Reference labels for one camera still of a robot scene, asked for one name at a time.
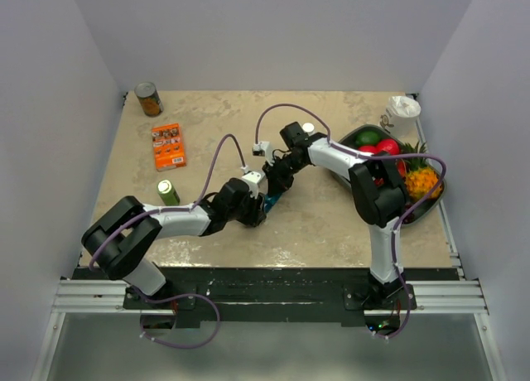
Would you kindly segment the teal weekly pill organizer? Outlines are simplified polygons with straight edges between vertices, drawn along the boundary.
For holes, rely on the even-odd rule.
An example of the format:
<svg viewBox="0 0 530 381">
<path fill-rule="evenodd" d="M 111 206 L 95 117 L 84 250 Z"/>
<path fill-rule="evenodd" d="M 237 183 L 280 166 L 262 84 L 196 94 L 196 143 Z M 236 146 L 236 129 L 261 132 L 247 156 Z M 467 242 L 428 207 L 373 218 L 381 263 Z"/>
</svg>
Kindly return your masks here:
<svg viewBox="0 0 530 381">
<path fill-rule="evenodd" d="M 282 193 L 265 196 L 263 210 L 266 215 L 271 211 L 272 207 L 280 200 L 281 197 Z"/>
</svg>

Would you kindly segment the green pill bottle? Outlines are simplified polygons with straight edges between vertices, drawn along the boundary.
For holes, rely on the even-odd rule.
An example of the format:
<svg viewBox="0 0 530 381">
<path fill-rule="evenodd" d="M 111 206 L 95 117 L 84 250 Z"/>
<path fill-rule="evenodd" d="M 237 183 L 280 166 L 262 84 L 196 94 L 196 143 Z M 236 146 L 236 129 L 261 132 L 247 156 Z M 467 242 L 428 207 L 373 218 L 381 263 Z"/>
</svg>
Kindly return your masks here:
<svg viewBox="0 0 530 381">
<path fill-rule="evenodd" d="M 169 180 L 162 180 L 157 183 L 157 193 L 166 206 L 178 206 L 181 202 L 175 187 Z"/>
</svg>

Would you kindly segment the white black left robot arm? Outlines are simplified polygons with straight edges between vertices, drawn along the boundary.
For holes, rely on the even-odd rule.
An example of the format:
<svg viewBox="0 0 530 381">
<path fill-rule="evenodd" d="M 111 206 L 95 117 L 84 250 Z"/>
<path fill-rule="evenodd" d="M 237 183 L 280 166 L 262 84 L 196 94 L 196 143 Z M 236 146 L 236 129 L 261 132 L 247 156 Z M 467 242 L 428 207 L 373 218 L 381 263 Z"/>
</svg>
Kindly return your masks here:
<svg viewBox="0 0 530 381">
<path fill-rule="evenodd" d="M 151 307 L 163 308 L 171 300 L 171 288 L 161 270 L 145 259 L 153 242 L 209 236 L 231 221 L 258 226 L 266 218 L 262 179 L 257 171 L 232 178 L 198 205 L 152 206 L 125 196 L 84 232 L 81 243 L 108 279 L 125 281 Z"/>
</svg>

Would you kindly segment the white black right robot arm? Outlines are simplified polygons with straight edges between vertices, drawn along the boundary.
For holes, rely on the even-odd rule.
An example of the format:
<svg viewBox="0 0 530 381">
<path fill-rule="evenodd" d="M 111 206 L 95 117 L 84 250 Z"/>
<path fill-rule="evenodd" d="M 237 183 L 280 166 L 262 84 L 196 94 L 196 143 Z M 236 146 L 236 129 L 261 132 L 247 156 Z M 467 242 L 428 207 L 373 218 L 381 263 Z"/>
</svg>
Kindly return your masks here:
<svg viewBox="0 0 530 381">
<path fill-rule="evenodd" d="M 404 182 L 389 155 L 359 152 L 340 145 L 324 133 L 307 133 L 299 123 L 284 127 L 280 135 L 286 151 L 278 156 L 269 142 L 254 144 L 253 154 L 266 157 L 263 171 L 267 195 L 280 196 L 307 166 L 319 166 L 349 182 L 359 217 L 369 226 L 371 263 L 364 302 L 389 308 L 404 283 L 400 254 L 400 216 L 407 202 Z"/>
</svg>

